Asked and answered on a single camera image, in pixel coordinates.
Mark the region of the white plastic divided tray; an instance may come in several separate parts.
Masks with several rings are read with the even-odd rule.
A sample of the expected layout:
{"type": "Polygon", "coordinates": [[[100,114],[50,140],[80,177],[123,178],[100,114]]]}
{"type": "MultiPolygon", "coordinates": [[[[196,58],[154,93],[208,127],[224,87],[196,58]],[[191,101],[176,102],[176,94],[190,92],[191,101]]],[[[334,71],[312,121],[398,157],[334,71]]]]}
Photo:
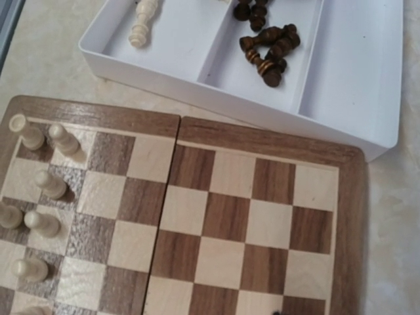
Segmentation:
{"type": "Polygon", "coordinates": [[[252,35],[235,1],[160,1],[145,46],[129,42],[136,1],[106,1],[79,48],[92,72],[272,131],[359,147],[372,161],[398,142],[402,1],[270,1],[267,26],[300,45],[277,87],[246,60],[252,35]]]}

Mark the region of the wooden chess board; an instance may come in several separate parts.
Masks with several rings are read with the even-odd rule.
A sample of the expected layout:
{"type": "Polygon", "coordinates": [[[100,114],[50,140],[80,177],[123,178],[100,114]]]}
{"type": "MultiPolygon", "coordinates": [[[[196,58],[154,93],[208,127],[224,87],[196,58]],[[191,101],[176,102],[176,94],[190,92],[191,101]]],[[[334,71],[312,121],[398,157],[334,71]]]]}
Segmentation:
{"type": "Polygon", "coordinates": [[[1,123],[1,313],[359,314],[366,164],[361,150],[173,114],[16,96],[1,123]],[[45,141],[29,150],[15,114],[45,141]],[[62,124],[80,143],[63,156],[62,124]],[[61,177],[51,199],[37,171],[61,177]],[[29,211],[60,221],[44,238],[29,211]],[[41,282],[18,259],[44,260],[41,282]]]}

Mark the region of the pile of dark chess pieces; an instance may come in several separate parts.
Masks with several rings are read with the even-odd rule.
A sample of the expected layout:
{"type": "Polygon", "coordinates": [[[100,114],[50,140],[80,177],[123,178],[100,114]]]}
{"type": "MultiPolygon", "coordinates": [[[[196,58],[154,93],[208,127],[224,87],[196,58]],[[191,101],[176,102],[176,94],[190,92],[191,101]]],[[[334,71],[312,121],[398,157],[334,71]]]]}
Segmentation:
{"type": "Polygon", "coordinates": [[[248,21],[254,36],[243,36],[239,46],[247,61],[254,65],[257,73],[269,87],[278,87],[287,68],[285,57],[301,44],[295,24],[283,27],[266,27],[268,1],[239,0],[233,9],[233,17],[248,21]]]}

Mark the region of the white pawn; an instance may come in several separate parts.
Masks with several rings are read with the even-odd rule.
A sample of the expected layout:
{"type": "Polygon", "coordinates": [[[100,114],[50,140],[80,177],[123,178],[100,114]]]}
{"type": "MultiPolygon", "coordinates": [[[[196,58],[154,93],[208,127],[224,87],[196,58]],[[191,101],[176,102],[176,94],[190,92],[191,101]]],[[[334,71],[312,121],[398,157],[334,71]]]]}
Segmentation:
{"type": "Polygon", "coordinates": [[[18,228],[23,220],[23,212],[15,206],[1,202],[0,225],[3,228],[18,228]]]}
{"type": "Polygon", "coordinates": [[[22,138],[22,144],[29,150],[40,149],[45,141],[41,130],[32,126],[23,114],[15,114],[11,117],[9,129],[22,138]]]}
{"type": "Polygon", "coordinates": [[[60,221],[48,213],[29,211],[24,215],[24,224],[44,238],[54,238],[60,232],[60,221]]]}
{"type": "Polygon", "coordinates": [[[55,148],[63,156],[72,157],[79,150],[79,141],[72,133],[67,131],[62,124],[53,123],[49,127],[49,136],[51,137],[55,148]]]}
{"type": "Polygon", "coordinates": [[[67,190],[67,184],[61,177],[45,170],[37,171],[34,181],[44,195],[54,200],[61,198],[67,190]]]}
{"type": "Polygon", "coordinates": [[[15,260],[11,270],[17,278],[27,282],[41,282],[47,278],[49,273],[47,263],[36,257],[15,260]]]}

